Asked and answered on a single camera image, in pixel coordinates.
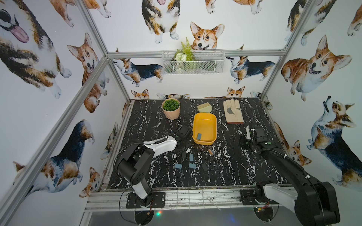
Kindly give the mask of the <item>black eraser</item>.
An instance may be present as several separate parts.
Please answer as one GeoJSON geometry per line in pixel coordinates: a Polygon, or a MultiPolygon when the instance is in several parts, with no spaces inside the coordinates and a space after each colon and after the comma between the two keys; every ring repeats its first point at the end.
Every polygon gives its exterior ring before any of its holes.
{"type": "Polygon", "coordinates": [[[208,167],[206,166],[205,163],[203,163],[203,164],[201,165],[201,167],[202,167],[202,169],[203,169],[204,172],[208,172],[208,167]]]}

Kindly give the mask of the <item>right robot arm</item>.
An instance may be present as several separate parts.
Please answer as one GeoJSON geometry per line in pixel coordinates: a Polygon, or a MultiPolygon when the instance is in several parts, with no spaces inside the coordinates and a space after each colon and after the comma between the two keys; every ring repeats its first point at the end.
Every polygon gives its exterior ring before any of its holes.
{"type": "Polygon", "coordinates": [[[265,137],[247,138],[241,135],[238,145],[273,166],[293,186],[292,190],[272,182],[258,182],[254,194],[243,196],[241,202],[275,201],[292,211],[303,226],[330,226],[340,222],[335,188],[321,182],[292,160],[281,147],[265,137]]]}

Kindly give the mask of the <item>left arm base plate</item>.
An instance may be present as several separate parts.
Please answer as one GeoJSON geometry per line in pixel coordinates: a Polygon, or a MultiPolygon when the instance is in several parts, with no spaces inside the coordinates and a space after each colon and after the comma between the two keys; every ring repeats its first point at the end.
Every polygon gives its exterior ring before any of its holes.
{"type": "Polygon", "coordinates": [[[165,192],[151,192],[146,198],[141,199],[136,193],[129,193],[127,195],[127,209],[139,209],[139,208],[164,208],[166,201],[165,192]]]}

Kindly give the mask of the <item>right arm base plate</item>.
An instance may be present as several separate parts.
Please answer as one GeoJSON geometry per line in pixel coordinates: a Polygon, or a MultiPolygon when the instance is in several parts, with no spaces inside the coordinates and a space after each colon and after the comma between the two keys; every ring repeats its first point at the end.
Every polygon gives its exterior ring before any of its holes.
{"type": "Polygon", "coordinates": [[[268,199],[264,196],[263,191],[260,188],[255,188],[254,190],[242,189],[240,193],[240,202],[244,205],[253,205],[253,204],[267,204],[268,199]]]}

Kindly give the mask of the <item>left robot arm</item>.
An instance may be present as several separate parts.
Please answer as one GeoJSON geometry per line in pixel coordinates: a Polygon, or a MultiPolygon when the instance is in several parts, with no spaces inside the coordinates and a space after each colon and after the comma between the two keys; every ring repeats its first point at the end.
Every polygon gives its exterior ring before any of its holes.
{"type": "Polygon", "coordinates": [[[152,194],[146,175],[153,159],[167,152],[179,153],[188,149],[192,135],[189,127],[181,125],[159,139],[130,144],[116,157],[113,169],[131,185],[137,197],[145,201],[152,194]]]}

